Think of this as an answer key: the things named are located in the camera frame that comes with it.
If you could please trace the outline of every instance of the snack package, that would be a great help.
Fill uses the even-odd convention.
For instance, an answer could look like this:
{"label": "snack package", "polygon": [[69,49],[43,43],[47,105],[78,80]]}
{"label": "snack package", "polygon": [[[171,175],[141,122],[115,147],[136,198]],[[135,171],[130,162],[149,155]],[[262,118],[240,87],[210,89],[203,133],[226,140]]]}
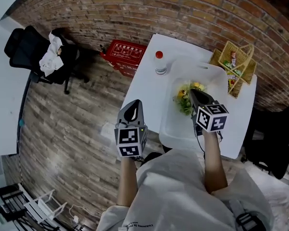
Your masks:
{"label": "snack package", "polygon": [[233,85],[236,83],[237,77],[230,72],[227,73],[227,76],[228,76],[228,89],[231,89]]}
{"label": "snack package", "polygon": [[235,72],[237,75],[239,75],[239,76],[242,75],[242,72],[241,72],[240,70],[238,70],[238,69],[235,69],[234,72]]}
{"label": "snack package", "polygon": [[226,61],[224,61],[224,63],[223,63],[224,65],[226,65],[228,68],[232,68],[232,65],[231,65],[231,63],[230,62],[228,62],[227,60]]}
{"label": "snack package", "polygon": [[236,53],[234,51],[231,52],[231,66],[236,67]]}

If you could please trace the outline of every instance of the cable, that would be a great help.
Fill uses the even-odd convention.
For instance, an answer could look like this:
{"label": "cable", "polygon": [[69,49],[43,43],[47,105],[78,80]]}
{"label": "cable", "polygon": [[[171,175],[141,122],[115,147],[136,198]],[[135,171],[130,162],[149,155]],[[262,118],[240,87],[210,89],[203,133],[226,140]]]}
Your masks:
{"label": "cable", "polygon": [[23,178],[23,173],[22,173],[22,170],[21,170],[21,163],[20,163],[20,143],[19,143],[19,140],[17,140],[17,143],[18,143],[19,172],[20,172],[20,180],[21,180],[20,184],[23,186],[24,185],[24,178]]}
{"label": "cable", "polygon": [[74,218],[74,216],[71,214],[71,209],[73,208],[73,206],[79,207],[79,208],[85,210],[86,212],[88,212],[91,216],[101,219],[101,218],[98,217],[98,216],[92,215],[92,214],[91,214],[89,211],[87,211],[84,207],[81,207],[81,206],[78,206],[78,205],[72,205],[72,207],[70,207],[70,209],[68,210],[68,212],[69,212],[69,214],[71,215],[72,218]]}
{"label": "cable", "polygon": [[198,144],[199,144],[199,146],[200,146],[201,150],[202,150],[202,151],[203,151],[203,153],[204,153],[204,150],[202,149],[202,147],[201,147],[201,145],[200,145],[200,142],[199,142],[199,139],[198,139],[198,134],[196,135],[196,138],[197,138],[197,141],[198,141]]}
{"label": "cable", "polygon": [[222,140],[223,140],[222,133],[220,131],[218,131],[217,134],[221,137],[221,141],[220,142],[222,142]]}
{"label": "cable", "polygon": [[67,225],[69,225],[69,226],[71,226],[71,227],[73,226],[73,223],[72,223],[72,219],[71,219],[71,218],[69,218],[71,224],[69,224],[68,222],[63,221],[63,220],[61,220],[61,219],[59,219],[59,218],[56,218],[56,219],[58,219],[58,220],[61,221],[61,222],[65,222]]}

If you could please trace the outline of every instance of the person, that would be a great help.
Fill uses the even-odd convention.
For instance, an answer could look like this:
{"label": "person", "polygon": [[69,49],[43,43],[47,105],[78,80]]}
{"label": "person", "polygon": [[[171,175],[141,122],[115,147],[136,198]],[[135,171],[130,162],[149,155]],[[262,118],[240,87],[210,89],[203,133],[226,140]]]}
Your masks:
{"label": "person", "polygon": [[273,214],[255,182],[242,170],[228,186],[217,134],[203,136],[204,172],[195,150],[172,149],[138,170],[122,158],[117,205],[97,231],[271,230]]}

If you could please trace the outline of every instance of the office chair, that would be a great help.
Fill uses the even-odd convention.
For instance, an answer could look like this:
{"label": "office chair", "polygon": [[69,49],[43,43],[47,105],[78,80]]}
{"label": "office chair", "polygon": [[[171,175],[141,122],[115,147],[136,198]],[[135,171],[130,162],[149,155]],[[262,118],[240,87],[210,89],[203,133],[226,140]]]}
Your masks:
{"label": "office chair", "polygon": [[6,43],[4,52],[10,58],[11,67],[31,70],[29,76],[31,81],[60,85],[65,82],[64,93],[69,94],[67,86],[71,75],[83,79],[85,83],[89,79],[82,73],[74,70],[81,57],[79,56],[81,53],[78,47],[75,44],[68,44],[60,35],[59,29],[53,30],[52,33],[62,41],[63,49],[60,57],[64,65],[47,77],[40,70],[39,61],[46,53],[50,42],[39,34],[33,26],[27,26],[25,29],[15,29]]}
{"label": "office chair", "polygon": [[[252,140],[255,130],[264,134],[263,140]],[[248,160],[282,179],[289,166],[289,107],[281,112],[253,108],[243,145]]]}

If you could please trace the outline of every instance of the wicker basket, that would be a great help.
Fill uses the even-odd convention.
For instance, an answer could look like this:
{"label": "wicker basket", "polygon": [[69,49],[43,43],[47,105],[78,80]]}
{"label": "wicker basket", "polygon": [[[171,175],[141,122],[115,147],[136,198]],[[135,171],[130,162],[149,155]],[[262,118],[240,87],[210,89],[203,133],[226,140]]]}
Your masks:
{"label": "wicker basket", "polygon": [[[242,49],[248,48],[248,52],[245,53]],[[236,53],[236,67],[229,68],[224,64],[225,61],[230,62],[231,61],[231,53]],[[238,75],[234,70],[239,70],[241,73],[244,72],[246,67],[250,64],[251,58],[254,54],[254,46],[252,44],[245,45],[243,47],[238,47],[235,44],[233,44],[230,41],[227,41],[221,56],[218,60],[219,64],[223,66],[225,69],[232,71],[237,77],[241,77],[241,75]]]}
{"label": "wicker basket", "polygon": [[245,68],[244,72],[242,73],[242,80],[247,84],[251,83],[252,76],[255,73],[257,63],[251,59],[250,64]]}
{"label": "wicker basket", "polygon": [[242,88],[242,85],[243,85],[243,80],[238,78],[235,82],[235,84],[233,85],[233,87],[228,91],[228,93],[237,98],[240,91],[241,91],[241,88]]}
{"label": "wicker basket", "polygon": [[209,64],[222,67],[222,66],[218,63],[218,59],[220,58],[221,54],[222,54],[221,51],[219,51],[218,49],[215,49],[215,50],[213,51],[212,57],[211,57],[210,60],[209,60]]}
{"label": "wicker basket", "polygon": [[[223,66],[221,66],[221,65],[219,64],[219,62],[218,62],[221,54],[222,54],[221,51],[219,51],[218,49],[215,49],[214,52],[213,52],[213,54],[212,54],[212,57],[210,58],[209,64],[215,65],[215,66],[219,66],[219,67],[222,67],[222,68],[223,68]],[[232,88],[230,88],[230,89],[228,88],[228,94],[230,94],[230,95],[233,96],[234,98],[237,98],[238,95],[239,95],[239,93],[240,93],[242,84],[243,84],[243,81],[242,81],[240,78],[238,78],[238,79],[236,80],[236,82],[234,83],[234,85],[232,86]]]}

